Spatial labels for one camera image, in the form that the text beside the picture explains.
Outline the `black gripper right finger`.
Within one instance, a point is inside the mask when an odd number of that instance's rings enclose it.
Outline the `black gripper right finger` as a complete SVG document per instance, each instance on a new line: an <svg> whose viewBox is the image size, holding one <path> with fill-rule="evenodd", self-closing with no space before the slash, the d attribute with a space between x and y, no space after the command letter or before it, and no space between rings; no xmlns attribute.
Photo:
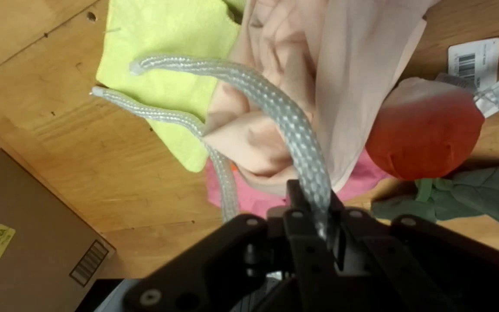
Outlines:
<svg viewBox="0 0 499 312"><path fill-rule="evenodd" d="M373 255L352 229L363 222L352 217L339 198L330 206L330 248L335 258L326 298L330 312L384 312L387 307L385 279Z"/></svg>

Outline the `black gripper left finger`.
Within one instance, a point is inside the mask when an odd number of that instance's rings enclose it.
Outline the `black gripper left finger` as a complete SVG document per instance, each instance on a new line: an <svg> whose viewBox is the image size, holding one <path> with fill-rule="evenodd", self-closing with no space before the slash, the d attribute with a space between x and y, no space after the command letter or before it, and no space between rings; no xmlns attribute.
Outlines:
<svg viewBox="0 0 499 312"><path fill-rule="evenodd" d="M288 182L285 229L292 246L304 312L344 312L335 258L318 234L311 205L297 180Z"/></svg>

